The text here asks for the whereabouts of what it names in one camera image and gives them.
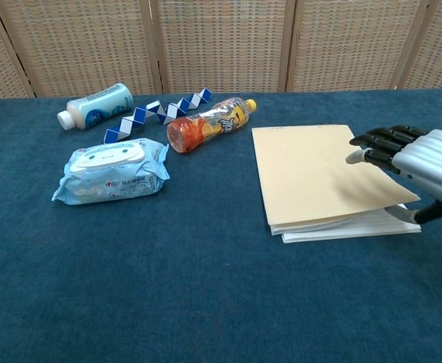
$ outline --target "juice bottle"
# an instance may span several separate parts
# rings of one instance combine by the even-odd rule
[[[179,153],[188,153],[214,136],[244,126],[256,103],[249,99],[228,98],[206,112],[175,119],[167,126],[170,145]]]

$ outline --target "plastic bottle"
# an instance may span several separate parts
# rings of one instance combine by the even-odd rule
[[[94,95],[68,101],[66,110],[59,112],[57,119],[65,130],[73,127],[83,130],[132,109],[133,98],[127,86],[116,83]]]
[[[206,112],[175,119],[167,126],[170,145],[179,153],[188,153],[210,138],[244,126],[256,111],[254,100],[228,98]]]

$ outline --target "white bottle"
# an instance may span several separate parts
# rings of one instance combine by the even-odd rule
[[[68,101],[66,110],[59,112],[57,119],[65,130],[73,127],[83,130],[129,110],[133,110],[131,93],[126,85],[116,83],[94,95]]]

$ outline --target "beige folder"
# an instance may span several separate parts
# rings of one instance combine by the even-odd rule
[[[346,125],[253,128],[264,208],[270,225],[331,222],[419,197],[369,163]]]

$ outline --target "robot finger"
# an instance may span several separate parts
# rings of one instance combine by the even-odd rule
[[[402,144],[403,146],[416,140],[414,136],[387,127],[379,127],[378,129],[367,131],[366,133],[371,136],[387,138],[388,140]]]
[[[392,156],[384,151],[367,148],[363,150],[357,150],[348,155],[345,159],[348,164],[356,164],[360,162],[371,163],[382,169],[391,170],[400,174],[400,170],[392,165]]]
[[[368,134],[362,134],[360,136],[357,136],[356,138],[352,138],[350,140],[350,144],[356,146],[372,147],[376,150],[389,153],[391,156],[394,156],[405,146],[404,144],[395,141],[390,141],[387,138],[384,138],[383,136],[375,136]]]
[[[414,126],[409,126],[409,125],[396,125],[396,126],[392,126],[391,129],[403,132],[405,134],[413,136],[414,138],[418,138],[419,136],[424,136],[424,135],[428,134],[428,132],[425,130],[419,129]]]

